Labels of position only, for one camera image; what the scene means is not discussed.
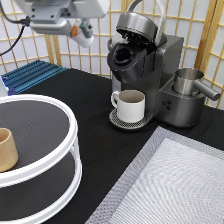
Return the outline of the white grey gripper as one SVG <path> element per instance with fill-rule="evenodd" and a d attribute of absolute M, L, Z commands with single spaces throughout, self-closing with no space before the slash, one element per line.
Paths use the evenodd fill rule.
<path fill-rule="evenodd" d="M 30 17 L 30 27 L 39 34 L 78 35 L 78 26 L 70 19 L 79 18 L 86 38 L 93 35 L 89 19 L 103 18 L 109 10 L 110 0 L 15 0 L 19 8 Z"/>

